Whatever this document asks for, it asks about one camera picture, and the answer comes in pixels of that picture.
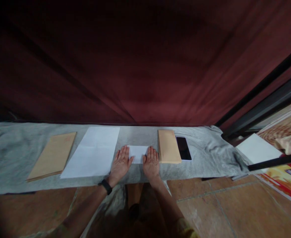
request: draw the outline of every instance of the folded white paper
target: folded white paper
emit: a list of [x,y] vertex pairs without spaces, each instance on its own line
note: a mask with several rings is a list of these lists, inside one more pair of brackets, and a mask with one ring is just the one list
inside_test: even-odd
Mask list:
[[120,127],[89,127],[61,179],[109,174]]
[[148,146],[135,146],[128,145],[129,150],[129,158],[134,156],[133,164],[143,164],[143,155],[146,155],[148,152]]

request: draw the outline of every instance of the maroon fabric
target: maroon fabric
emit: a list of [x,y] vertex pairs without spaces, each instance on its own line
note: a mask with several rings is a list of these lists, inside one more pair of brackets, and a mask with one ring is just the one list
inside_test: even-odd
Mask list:
[[211,125],[291,53],[291,1],[123,2],[7,7],[0,104],[29,120]]
[[289,79],[291,79],[291,67],[286,70],[282,75],[280,75],[274,82],[272,82],[267,88],[265,88],[262,92],[260,92],[257,97],[253,98],[249,101],[243,108],[241,108],[238,112],[236,112],[231,118],[225,121],[220,128],[224,131],[229,128],[231,124],[233,124],[236,120],[238,120],[241,116],[247,113],[251,108],[260,103],[263,99],[269,96],[273,91],[278,89],[284,83],[286,83]]

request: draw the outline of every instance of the floor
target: floor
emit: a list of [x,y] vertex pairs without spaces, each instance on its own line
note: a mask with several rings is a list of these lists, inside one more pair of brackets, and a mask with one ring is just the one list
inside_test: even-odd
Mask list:
[[[291,237],[291,202],[249,176],[168,181],[172,196],[201,237]],[[42,237],[54,229],[94,187],[0,195],[4,237]]]

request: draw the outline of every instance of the person's right hand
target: person's right hand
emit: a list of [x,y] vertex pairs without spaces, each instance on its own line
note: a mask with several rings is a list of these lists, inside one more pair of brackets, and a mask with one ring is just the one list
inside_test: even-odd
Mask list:
[[148,148],[147,156],[143,155],[143,171],[150,182],[160,177],[159,154],[153,149],[153,146]]

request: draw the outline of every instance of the forearm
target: forearm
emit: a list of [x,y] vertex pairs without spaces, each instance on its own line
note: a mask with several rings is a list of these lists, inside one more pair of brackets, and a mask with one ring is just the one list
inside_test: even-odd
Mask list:
[[[115,182],[109,181],[111,187],[115,186]],[[101,202],[107,196],[107,191],[103,186],[98,186],[96,190],[89,195],[70,215],[63,221],[63,225],[67,228],[66,237],[79,237],[92,216],[96,212]]]
[[184,216],[159,176],[151,179],[150,184],[162,209],[165,224],[170,230],[170,227],[175,225],[178,219],[184,218]]

